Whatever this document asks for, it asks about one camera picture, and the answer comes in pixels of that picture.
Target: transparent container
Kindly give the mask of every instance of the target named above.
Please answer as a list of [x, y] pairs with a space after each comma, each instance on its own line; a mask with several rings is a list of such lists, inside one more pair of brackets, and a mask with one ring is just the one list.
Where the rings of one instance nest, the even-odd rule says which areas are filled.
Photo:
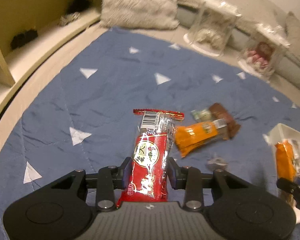
[[280, 33], [281, 26], [273, 29], [269, 25], [257, 24], [240, 53], [240, 67], [245, 72], [268, 80], [289, 48], [288, 41]]
[[202, 6], [189, 32], [186, 43], [209, 56], [220, 56], [241, 14], [237, 8], [220, 0], [201, 0]]

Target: blue blanket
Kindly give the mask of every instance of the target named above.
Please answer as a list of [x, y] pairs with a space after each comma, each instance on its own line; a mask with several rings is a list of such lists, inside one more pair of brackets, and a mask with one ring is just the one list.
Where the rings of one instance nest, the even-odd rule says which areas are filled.
[[[74, 169], [98, 172], [130, 156], [141, 121], [134, 108], [181, 111], [182, 125], [190, 125], [191, 110], [220, 102], [242, 125], [236, 137], [184, 159], [175, 147], [170, 155], [202, 172], [209, 172], [207, 160], [221, 156], [231, 173], [254, 184], [265, 177], [275, 194], [275, 163], [263, 134], [278, 123], [300, 131], [300, 108], [240, 72], [165, 41], [117, 28], [104, 33], [42, 90], [6, 141], [0, 153], [0, 240], [8, 238], [2, 215], [13, 201]], [[89, 191], [88, 204], [94, 196]], [[183, 191], [169, 189], [169, 199], [182, 202]], [[293, 239], [300, 239], [300, 225]]]

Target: plastic wrapper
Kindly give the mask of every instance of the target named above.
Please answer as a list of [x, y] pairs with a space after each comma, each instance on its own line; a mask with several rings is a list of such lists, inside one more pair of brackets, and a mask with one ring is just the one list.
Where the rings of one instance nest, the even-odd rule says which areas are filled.
[[[278, 178], [285, 178], [294, 181], [297, 171], [294, 165], [294, 153], [292, 145], [285, 140], [283, 143], [277, 143], [276, 147], [276, 163]], [[285, 200], [290, 206], [294, 206], [293, 196], [282, 190], [279, 191], [279, 197]]]
[[227, 139], [226, 126], [226, 122], [220, 119], [177, 127], [176, 145], [181, 153], [181, 157], [186, 157], [192, 150], [207, 143]]
[[239, 131], [241, 125], [239, 125], [228, 113], [228, 111], [220, 103], [214, 103], [209, 107], [209, 111], [217, 118], [224, 119], [227, 123], [228, 134], [230, 138], [233, 138]]
[[297, 174], [296, 177], [300, 178], [300, 147], [297, 140], [288, 140], [288, 142], [292, 145], [293, 149], [293, 157], [294, 163], [296, 166]]
[[60, 20], [59, 20], [59, 25], [60, 26], [66, 26], [71, 22], [76, 21], [77, 19], [79, 19], [80, 17], [80, 13], [79, 12], [75, 12], [75, 13], [70, 13], [67, 15], [63, 15], [61, 16]]
[[117, 203], [122, 201], [167, 201], [166, 168], [174, 143], [175, 120], [182, 120], [179, 112], [162, 110], [134, 110], [143, 114], [135, 143], [132, 173], [128, 187]]
[[210, 56], [223, 53], [235, 23], [241, 14], [235, 6], [220, 0], [201, 0], [189, 33], [184, 36], [191, 46]]
[[212, 120], [212, 114], [208, 109], [203, 109], [200, 111], [193, 110], [191, 111], [191, 114], [197, 122], [207, 122]]
[[214, 171], [216, 169], [221, 169], [226, 171], [228, 167], [228, 163], [221, 157], [214, 156], [212, 159], [207, 161], [207, 168], [209, 171]]
[[281, 26], [273, 29], [269, 25], [256, 25], [255, 32], [240, 53], [239, 65], [252, 75], [269, 79], [289, 48], [289, 42], [281, 33]]

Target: red snack package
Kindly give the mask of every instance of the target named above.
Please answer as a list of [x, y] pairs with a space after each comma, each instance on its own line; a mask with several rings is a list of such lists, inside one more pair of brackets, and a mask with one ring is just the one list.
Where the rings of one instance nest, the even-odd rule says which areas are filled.
[[174, 120], [184, 118], [182, 113], [163, 110], [135, 109], [134, 113], [143, 114], [143, 118], [133, 152], [129, 185], [117, 206], [122, 201], [167, 201], [166, 166], [174, 142]]

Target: orange snack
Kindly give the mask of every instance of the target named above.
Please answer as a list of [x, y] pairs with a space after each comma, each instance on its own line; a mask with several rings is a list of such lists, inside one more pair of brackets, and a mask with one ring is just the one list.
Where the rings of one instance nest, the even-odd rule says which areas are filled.
[[275, 147], [277, 148], [275, 155], [278, 178], [293, 181], [297, 172], [293, 164], [294, 155], [292, 145], [285, 140], [283, 143], [277, 143]]
[[218, 135], [213, 122], [195, 123], [190, 126], [179, 126], [176, 130], [176, 145], [185, 157], [190, 151], [204, 145]]

